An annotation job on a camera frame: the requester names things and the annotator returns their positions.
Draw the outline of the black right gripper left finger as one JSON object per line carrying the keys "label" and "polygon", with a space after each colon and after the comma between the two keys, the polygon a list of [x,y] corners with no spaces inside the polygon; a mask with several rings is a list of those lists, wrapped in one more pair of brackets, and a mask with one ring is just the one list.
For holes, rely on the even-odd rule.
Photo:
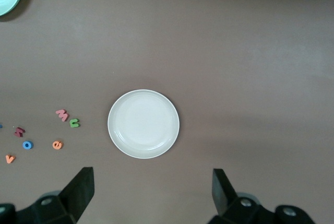
{"label": "black right gripper left finger", "polygon": [[58,195],[42,197],[20,211],[1,204],[1,223],[77,223],[93,196],[93,168],[84,167]]}

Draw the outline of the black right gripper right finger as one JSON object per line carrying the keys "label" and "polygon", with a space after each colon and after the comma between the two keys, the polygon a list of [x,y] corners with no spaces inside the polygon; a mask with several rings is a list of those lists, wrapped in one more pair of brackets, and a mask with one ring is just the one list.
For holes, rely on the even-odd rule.
{"label": "black right gripper right finger", "polygon": [[239,196],[222,169],[213,169],[212,198],[218,212],[210,223],[314,223],[302,209],[279,205],[274,212],[248,196]]}

